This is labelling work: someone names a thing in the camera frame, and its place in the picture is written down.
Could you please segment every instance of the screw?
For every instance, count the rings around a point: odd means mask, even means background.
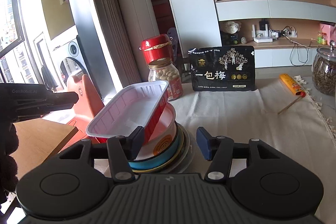
[[[224,178],[224,174],[222,172],[214,171],[214,172],[210,172],[208,174],[208,178],[210,178],[212,180],[220,180],[220,179]]]
[[[115,178],[118,180],[128,180],[132,177],[131,173],[128,172],[118,172],[115,174]]]

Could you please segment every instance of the jar label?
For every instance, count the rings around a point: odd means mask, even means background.
[[[168,100],[174,100],[180,97],[183,93],[181,78],[177,77],[172,81],[169,81],[168,87]]]

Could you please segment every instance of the wooden stick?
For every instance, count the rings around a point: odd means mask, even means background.
[[[296,98],[293,102],[291,102],[288,106],[286,106],[285,108],[281,109],[278,112],[278,115],[282,112],[284,112],[286,109],[289,109],[292,105],[294,105],[295,102],[297,102],[298,100],[300,100],[301,98],[305,97],[306,93],[304,91],[301,92],[300,96],[298,98]]]

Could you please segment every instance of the gold jar lid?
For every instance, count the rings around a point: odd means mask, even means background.
[[[160,58],[158,60],[154,60],[148,64],[150,69],[160,69],[172,64],[171,59],[168,57]]]

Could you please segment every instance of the glass jar with lid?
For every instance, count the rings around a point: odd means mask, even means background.
[[[317,49],[312,66],[312,77],[315,88],[323,94],[334,96],[336,83],[336,50],[335,42],[330,47]]]
[[[148,81],[166,80],[169,82],[168,101],[177,99],[183,94],[181,77],[170,58],[161,58],[148,64],[150,69]]]

